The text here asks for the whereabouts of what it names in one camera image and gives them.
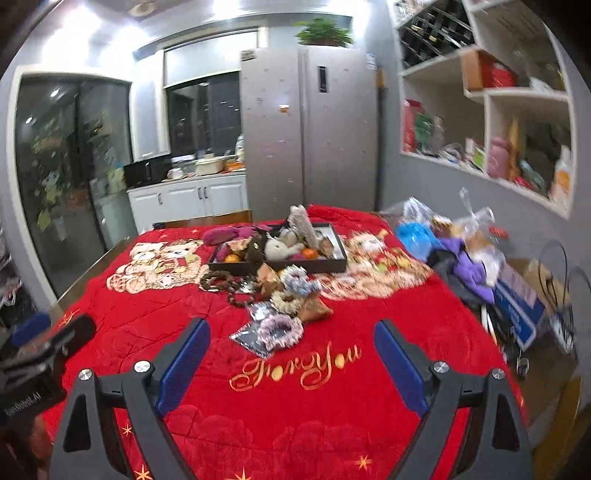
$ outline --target potted plant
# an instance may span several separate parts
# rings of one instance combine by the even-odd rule
[[[329,47],[347,47],[353,43],[349,36],[350,30],[339,28],[326,18],[317,17],[312,22],[298,22],[296,25],[304,25],[306,28],[296,37],[302,45],[327,45]]]

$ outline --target microwave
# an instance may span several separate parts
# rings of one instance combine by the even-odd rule
[[[134,189],[160,183],[172,165],[171,155],[158,155],[138,160],[123,167],[127,188]]]

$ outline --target blue plastic bag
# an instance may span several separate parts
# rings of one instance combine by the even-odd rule
[[[420,223],[403,223],[396,228],[396,237],[414,258],[424,262],[431,249],[441,247],[433,232]]]

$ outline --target stuffed toy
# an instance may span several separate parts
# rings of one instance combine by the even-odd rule
[[[297,243],[297,235],[293,230],[283,230],[279,235],[279,240],[285,243],[288,247],[293,247]]]
[[[252,236],[251,242],[246,247],[244,260],[249,263],[259,264],[265,261],[265,244],[267,243],[266,235],[259,232]]]
[[[303,244],[295,244],[288,247],[285,243],[277,238],[268,238],[265,245],[265,258],[269,262],[278,262],[286,260],[290,255],[301,252],[304,249]]]
[[[308,212],[306,212],[306,209],[302,205],[292,205],[287,221],[294,230],[304,236],[306,243],[308,243],[308,247],[318,250],[316,233],[314,232],[314,228],[308,217]]]
[[[267,225],[231,226],[225,225],[212,228],[203,234],[203,243],[208,247],[215,247],[234,239],[244,239],[253,236],[255,232],[267,232],[271,227]]]

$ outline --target kitchen counter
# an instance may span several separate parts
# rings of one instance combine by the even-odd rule
[[[154,188],[155,186],[158,185],[176,185],[179,183],[184,183],[187,181],[195,181],[195,180],[210,180],[210,179],[218,179],[218,178],[222,178],[222,177],[235,177],[238,175],[246,175],[246,168],[242,168],[240,170],[233,170],[233,171],[227,171],[227,172],[220,172],[220,173],[213,173],[211,175],[199,175],[199,176],[194,176],[194,177],[187,177],[185,179],[179,179],[179,180],[163,180],[160,183],[154,183],[152,185],[146,185],[144,187],[132,187],[130,189],[127,189],[128,192],[138,192],[140,190],[144,190],[144,189],[151,189]]]

